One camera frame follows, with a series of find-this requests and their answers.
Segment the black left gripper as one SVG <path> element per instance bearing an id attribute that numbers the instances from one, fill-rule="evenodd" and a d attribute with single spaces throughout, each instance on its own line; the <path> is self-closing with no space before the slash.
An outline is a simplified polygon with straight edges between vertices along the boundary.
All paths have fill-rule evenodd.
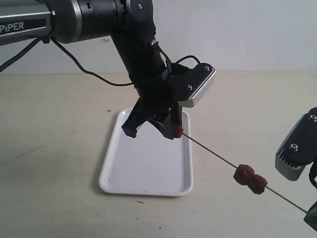
<path id="1" fill-rule="evenodd" d="M 172 65 L 172 75 L 167 82 L 152 82 L 132 109 L 128 119 L 122 125 L 125 135 L 135 138 L 137 128 L 145 122 L 153 125 L 165 138 L 174 139 L 175 126 L 182 126 L 182 107 L 175 100 L 175 77 L 186 73 L 188 67 Z"/>

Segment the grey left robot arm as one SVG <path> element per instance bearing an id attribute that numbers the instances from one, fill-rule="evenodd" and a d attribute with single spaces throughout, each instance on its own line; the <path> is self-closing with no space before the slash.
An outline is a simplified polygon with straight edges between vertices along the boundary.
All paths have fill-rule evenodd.
<path id="1" fill-rule="evenodd" d="M 139 94 L 122 129 L 136 137 L 145 122 L 168 139 L 183 135 L 182 109 L 170 84 L 172 63 L 156 40 L 150 0 L 3 0 L 0 43 L 29 40 L 1 70 L 22 58 L 39 42 L 65 44 L 109 36 Z"/>

